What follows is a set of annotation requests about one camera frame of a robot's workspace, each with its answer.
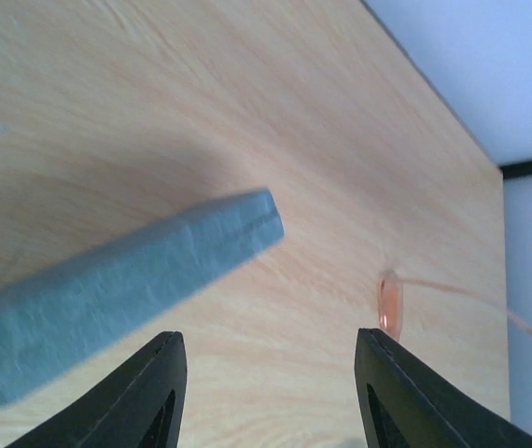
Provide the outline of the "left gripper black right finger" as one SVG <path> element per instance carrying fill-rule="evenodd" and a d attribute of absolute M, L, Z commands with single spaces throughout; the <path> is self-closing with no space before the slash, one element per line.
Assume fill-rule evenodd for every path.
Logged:
<path fill-rule="evenodd" d="M 370 447 L 532 447 L 530 434 L 379 329 L 357 333 L 355 378 Z"/>

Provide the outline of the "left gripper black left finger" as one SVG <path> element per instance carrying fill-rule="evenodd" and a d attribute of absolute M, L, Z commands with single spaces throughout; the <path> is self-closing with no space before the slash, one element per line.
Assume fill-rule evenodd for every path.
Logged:
<path fill-rule="evenodd" d="M 176 447 L 187 385 L 183 335 L 164 331 L 12 447 Z"/>

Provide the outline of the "green glasses case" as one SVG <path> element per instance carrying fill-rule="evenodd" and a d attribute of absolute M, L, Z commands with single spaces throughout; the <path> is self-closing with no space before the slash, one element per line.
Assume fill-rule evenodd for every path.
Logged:
<path fill-rule="evenodd" d="M 267 189 L 200 203 L 0 288 L 0 406 L 277 244 Z"/>

